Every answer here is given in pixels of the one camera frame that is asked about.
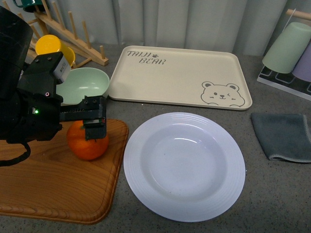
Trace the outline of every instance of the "dish towel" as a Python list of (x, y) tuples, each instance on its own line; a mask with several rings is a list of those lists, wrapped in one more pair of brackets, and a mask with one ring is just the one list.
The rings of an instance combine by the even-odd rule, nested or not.
[(251, 120), (268, 159), (311, 163), (311, 134), (305, 115), (252, 113)]

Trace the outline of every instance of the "light green bowl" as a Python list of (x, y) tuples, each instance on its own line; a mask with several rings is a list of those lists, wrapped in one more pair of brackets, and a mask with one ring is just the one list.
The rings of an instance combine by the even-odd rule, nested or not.
[(77, 68), (69, 72), (67, 79), (56, 86), (56, 93), (63, 97), (63, 104), (78, 104), (85, 96), (104, 96), (107, 98), (108, 75), (96, 68)]

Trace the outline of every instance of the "yellow cup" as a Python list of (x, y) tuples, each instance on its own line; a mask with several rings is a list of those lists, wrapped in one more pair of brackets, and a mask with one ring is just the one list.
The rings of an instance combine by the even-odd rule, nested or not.
[(62, 52), (70, 66), (72, 66), (72, 63), (76, 60), (76, 55), (72, 48), (64, 45), (55, 35), (45, 35), (41, 37), (35, 45), (35, 52), (38, 55)]

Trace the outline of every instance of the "speckled countertop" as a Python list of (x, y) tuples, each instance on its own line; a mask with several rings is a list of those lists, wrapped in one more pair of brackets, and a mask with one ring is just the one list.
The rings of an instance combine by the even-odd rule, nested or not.
[[(110, 77), (122, 52), (105, 46), (110, 64), (90, 62)], [(95, 225), (0, 216), (1, 233), (120, 233), (120, 232), (311, 232), (311, 165), (269, 161), (255, 136), (250, 114), (300, 113), (311, 122), (311, 102), (257, 82), (262, 58), (237, 55), (253, 104), (245, 111), (132, 103), (108, 100), (107, 117), (127, 123), (129, 137), (148, 119), (169, 112), (188, 112), (207, 117), (225, 128), (238, 143), (245, 160), (246, 178), (236, 203), (222, 215), (204, 222), (184, 223), (163, 218), (145, 207), (126, 181), (123, 167), (108, 216)]]

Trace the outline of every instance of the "bear cartoon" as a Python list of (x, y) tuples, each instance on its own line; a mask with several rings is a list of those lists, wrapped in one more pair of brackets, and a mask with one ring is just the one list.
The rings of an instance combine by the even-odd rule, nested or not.
[(201, 99), (207, 104), (225, 107), (241, 107), (245, 104), (244, 98), (239, 94), (239, 87), (233, 83), (214, 85), (211, 82), (204, 82), (202, 86), (204, 91)]

